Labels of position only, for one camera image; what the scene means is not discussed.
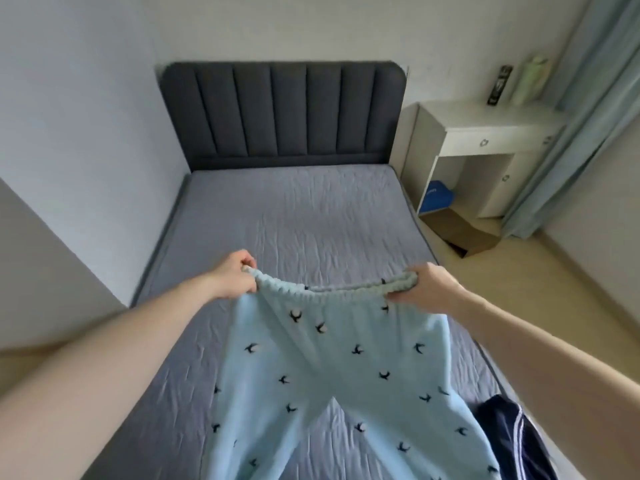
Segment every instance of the hand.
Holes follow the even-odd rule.
[[[238,298],[244,293],[255,293],[255,279],[242,271],[242,266],[256,268],[253,256],[247,250],[235,251],[223,258],[210,272],[209,278],[214,298]]]
[[[396,303],[410,303],[427,313],[453,315],[469,294],[446,269],[434,263],[409,268],[418,274],[418,283],[411,290],[389,293]]]

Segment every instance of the forearm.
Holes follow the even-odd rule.
[[[452,311],[522,402],[589,479],[640,470],[640,386],[594,357],[466,294]]]
[[[211,296],[199,276],[70,344],[0,400],[0,478],[80,478]]]

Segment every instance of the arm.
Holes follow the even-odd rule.
[[[443,267],[429,263],[413,271],[418,284],[389,299],[450,315],[466,327],[588,479],[637,477],[640,385],[465,290]]]
[[[0,478],[78,479],[199,309],[255,291],[237,251],[213,271],[129,310],[53,355],[0,399]]]

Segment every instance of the elastic waistband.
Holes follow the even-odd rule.
[[[297,301],[322,303],[325,301],[361,301],[363,299],[379,298],[387,293],[406,291],[418,282],[418,275],[405,272],[388,280],[351,285],[345,287],[307,287],[304,284],[289,283],[264,274],[257,269],[244,266],[243,270],[250,273],[258,284],[258,290],[268,290],[282,294]]]

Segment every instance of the mattress cover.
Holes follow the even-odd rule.
[[[391,277],[434,260],[393,169],[386,165],[197,171],[180,199],[139,301],[156,296],[245,248],[261,271],[309,286]],[[214,386],[230,304],[203,307],[88,479],[199,476],[211,432]],[[470,404],[499,392],[490,366],[449,320],[451,385]],[[389,479],[332,400],[294,451],[281,478]]]

